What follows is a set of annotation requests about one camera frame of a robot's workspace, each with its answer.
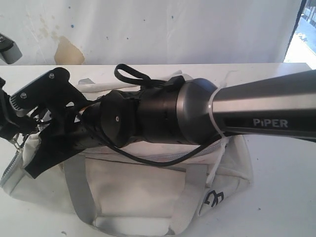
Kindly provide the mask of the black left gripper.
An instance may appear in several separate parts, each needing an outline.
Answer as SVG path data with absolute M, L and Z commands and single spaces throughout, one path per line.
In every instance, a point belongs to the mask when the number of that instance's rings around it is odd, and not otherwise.
M 10 96 L 3 90 L 5 80 L 0 79 L 0 137 L 11 141 L 16 134 L 29 134 L 30 127 L 26 118 L 16 115 L 9 102 Z

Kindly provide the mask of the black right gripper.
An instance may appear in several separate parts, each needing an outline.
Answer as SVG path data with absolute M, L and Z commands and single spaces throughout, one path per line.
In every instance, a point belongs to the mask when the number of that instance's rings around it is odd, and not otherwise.
M 24 145 L 24 169 L 37 178 L 48 169 L 88 148 L 103 146 L 101 141 L 101 99 L 67 107 L 61 119 L 39 134 L 30 135 Z

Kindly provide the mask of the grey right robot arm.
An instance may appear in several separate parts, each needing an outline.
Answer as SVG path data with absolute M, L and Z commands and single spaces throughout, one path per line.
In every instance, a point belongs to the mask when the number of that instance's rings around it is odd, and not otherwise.
M 40 146 L 26 166 L 36 178 L 88 148 L 149 143 L 195 145 L 171 166 L 194 156 L 222 136 L 260 134 L 316 139 L 314 70 L 217 88 L 206 79 L 171 80 L 165 88 L 113 90 L 86 107 L 74 124 L 52 124 L 40 134 Z

